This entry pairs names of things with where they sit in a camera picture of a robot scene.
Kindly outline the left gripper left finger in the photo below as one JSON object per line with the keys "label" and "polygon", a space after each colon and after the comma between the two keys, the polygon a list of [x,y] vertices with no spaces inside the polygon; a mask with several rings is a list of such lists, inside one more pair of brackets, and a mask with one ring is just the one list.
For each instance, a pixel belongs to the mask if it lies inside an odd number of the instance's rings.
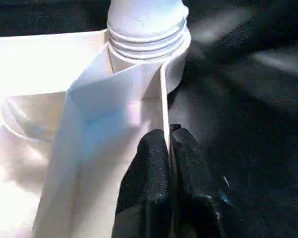
{"label": "left gripper left finger", "polygon": [[145,134],[125,173],[117,200],[114,237],[167,238],[172,188],[168,150],[161,129]]}

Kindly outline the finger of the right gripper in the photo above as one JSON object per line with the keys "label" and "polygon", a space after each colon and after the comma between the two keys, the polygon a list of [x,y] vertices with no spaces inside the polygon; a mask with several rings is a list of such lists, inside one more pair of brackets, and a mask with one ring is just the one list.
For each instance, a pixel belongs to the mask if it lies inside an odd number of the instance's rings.
{"label": "finger of the right gripper", "polygon": [[298,12],[264,12],[240,24],[206,50],[209,60],[232,60],[298,41]]}

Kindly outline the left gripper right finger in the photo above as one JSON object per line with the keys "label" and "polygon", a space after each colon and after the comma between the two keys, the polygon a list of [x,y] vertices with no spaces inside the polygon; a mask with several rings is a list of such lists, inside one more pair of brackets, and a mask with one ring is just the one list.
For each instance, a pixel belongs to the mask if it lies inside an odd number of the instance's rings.
{"label": "left gripper right finger", "polygon": [[178,238],[236,238],[229,205],[195,137],[179,124],[170,127],[176,176],[175,233]]}

